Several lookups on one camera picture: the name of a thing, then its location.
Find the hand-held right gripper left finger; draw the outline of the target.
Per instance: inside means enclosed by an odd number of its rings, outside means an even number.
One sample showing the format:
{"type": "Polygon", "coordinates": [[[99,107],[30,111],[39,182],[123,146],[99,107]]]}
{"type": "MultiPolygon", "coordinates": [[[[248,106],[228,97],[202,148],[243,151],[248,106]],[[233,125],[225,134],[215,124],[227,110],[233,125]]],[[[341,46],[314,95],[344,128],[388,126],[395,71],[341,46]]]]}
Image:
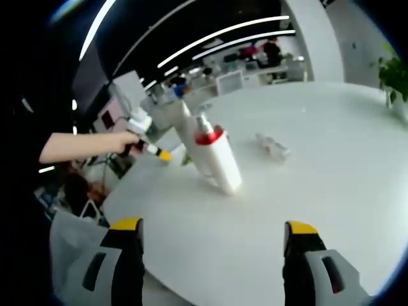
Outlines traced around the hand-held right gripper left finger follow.
{"type": "Polygon", "coordinates": [[[142,305],[143,219],[113,223],[102,238],[82,278],[96,305],[142,305]]]}

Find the person's left hand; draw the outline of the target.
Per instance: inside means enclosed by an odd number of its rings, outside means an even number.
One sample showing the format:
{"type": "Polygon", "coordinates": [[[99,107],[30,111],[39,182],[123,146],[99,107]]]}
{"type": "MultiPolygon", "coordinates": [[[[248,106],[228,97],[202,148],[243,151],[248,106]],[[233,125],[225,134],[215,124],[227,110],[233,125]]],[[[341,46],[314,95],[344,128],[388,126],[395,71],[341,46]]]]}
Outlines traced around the person's left hand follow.
{"type": "Polygon", "coordinates": [[[140,140],[139,137],[130,131],[121,131],[112,133],[112,150],[114,153],[121,154],[126,151],[128,146],[132,146],[140,140]]]}

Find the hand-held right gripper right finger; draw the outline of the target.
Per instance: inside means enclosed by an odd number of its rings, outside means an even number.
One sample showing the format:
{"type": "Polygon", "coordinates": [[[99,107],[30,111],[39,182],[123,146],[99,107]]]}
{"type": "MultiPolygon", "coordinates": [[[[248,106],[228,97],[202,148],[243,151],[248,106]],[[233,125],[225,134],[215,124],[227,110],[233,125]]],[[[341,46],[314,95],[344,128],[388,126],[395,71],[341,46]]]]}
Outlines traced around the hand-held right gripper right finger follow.
{"type": "Polygon", "coordinates": [[[287,221],[282,269],[286,305],[361,305],[360,274],[317,229],[287,221]]]}

